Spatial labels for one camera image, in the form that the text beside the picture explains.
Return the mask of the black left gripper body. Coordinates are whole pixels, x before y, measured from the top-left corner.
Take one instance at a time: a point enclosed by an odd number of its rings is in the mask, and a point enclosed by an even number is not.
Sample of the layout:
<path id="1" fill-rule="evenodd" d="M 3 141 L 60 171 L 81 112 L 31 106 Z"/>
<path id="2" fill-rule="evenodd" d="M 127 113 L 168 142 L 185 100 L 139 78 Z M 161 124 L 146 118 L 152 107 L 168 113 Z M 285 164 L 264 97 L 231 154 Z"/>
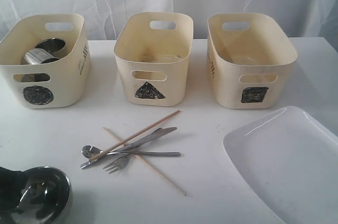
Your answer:
<path id="1" fill-rule="evenodd" d="M 26 186 L 26 175 L 1 167 L 1 208 L 15 208 Z"/>

